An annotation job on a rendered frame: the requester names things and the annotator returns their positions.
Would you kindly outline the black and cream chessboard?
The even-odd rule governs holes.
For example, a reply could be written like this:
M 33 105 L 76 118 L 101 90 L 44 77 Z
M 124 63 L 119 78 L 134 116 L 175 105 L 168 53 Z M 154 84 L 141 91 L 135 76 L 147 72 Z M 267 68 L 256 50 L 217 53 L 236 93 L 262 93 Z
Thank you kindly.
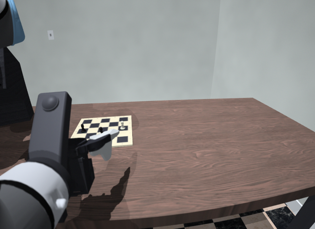
M 121 130 L 121 121 L 124 122 L 124 130 Z M 82 133 L 81 124 L 84 124 L 86 132 Z M 110 129 L 119 130 L 119 135 L 112 140 L 113 147 L 126 147 L 132 146 L 132 119 L 131 116 L 116 116 L 116 117 L 101 117 L 101 118 L 86 118 L 81 119 L 77 128 L 75 129 L 71 138 L 86 138 L 90 139 L 90 136 L 97 135 L 102 127 L 102 131 L 108 131 Z

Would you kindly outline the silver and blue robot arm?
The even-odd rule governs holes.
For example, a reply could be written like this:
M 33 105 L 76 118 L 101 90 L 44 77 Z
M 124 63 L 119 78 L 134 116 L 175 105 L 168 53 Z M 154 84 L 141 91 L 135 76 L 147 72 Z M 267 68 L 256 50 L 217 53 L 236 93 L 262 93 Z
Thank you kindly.
M 0 0 L 0 49 L 25 39 L 14 0 Z M 37 98 L 27 160 L 45 157 L 67 169 L 72 98 L 66 91 Z M 0 176 L 0 229 L 55 229 L 69 199 L 58 173 L 36 162 Z

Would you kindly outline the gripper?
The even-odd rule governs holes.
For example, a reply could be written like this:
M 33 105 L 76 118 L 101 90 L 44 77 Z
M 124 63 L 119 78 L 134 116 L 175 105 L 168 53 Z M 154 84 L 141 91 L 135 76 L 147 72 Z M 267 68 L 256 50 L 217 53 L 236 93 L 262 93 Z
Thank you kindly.
M 95 175 L 92 159 L 88 158 L 88 153 L 91 156 L 100 154 L 105 161 L 108 161 L 112 154 L 112 140 L 118 134 L 119 130 L 110 129 L 90 136 L 89 140 L 69 138 L 67 169 L 55 160 L 45 157 L 32 158 L 26 162 L 43 164 L 58 173 L 67 186 L 69 199 L 73 196 L 89 194 Z

